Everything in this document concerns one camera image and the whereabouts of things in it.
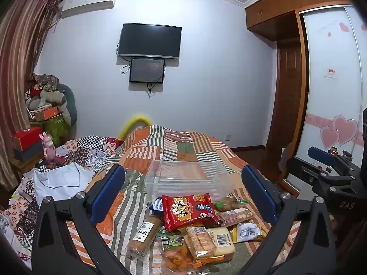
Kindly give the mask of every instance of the tv screen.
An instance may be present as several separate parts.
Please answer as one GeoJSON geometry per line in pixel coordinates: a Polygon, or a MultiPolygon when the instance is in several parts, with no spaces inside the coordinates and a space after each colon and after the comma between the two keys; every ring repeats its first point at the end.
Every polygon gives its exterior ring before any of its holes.
{"type": "Polygon", "coordinates": [[[164,60],[151,58],[132,58],[130,82],[163,83],[164,60]]]}
{"type": "Polygon", "coordinates": [[[181,27],[165,25],[124,24],[118,55],[178,59],[181,30],[181,27]]]}

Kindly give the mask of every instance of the clear plastic container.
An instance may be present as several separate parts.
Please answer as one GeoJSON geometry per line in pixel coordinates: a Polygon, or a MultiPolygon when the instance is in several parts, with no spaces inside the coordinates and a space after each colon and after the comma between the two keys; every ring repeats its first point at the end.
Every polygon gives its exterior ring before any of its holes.
{"type": "Polygon", "coordinates": [[[221,162],[152,160],[144,179],[148,202],[167,196],[209,193],[212,200],[233,193],[235,182],[221,162]]]}

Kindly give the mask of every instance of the striped curtain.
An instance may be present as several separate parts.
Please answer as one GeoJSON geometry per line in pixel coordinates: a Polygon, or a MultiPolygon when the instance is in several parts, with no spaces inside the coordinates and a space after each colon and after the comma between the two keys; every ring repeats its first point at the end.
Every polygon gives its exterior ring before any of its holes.
{"type": "Polygon", "coordinates": [[[27,129],[25,84],[32,79],[60,0],[16,0],[0,23],[0,185],[17,186],[9,158],[11,134],[27,129]]]}

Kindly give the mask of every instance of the pink rabbit toy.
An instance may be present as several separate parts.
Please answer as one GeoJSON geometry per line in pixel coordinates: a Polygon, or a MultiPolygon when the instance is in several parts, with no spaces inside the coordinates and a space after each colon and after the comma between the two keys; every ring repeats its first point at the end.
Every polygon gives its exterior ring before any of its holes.
{"type": "Polygon", "coordinates": [[[40,138],[44,147],[43,153],[45,155],[45,159],[52,162],[56,154],[55,146],[52,142],[52,136],[44,132],[43,135],[40,135],[40,138]]]}

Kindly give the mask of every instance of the red snack package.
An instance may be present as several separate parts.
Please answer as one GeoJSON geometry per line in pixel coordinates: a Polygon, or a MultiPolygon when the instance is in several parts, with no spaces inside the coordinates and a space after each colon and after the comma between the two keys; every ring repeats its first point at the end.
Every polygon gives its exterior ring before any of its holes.
{"type": "Polygon", "coordinates": [[[169,232],[196,222],[220,223],[208,193],[181,197],[163,195],[162,202],[164,225],[169,232]]]}

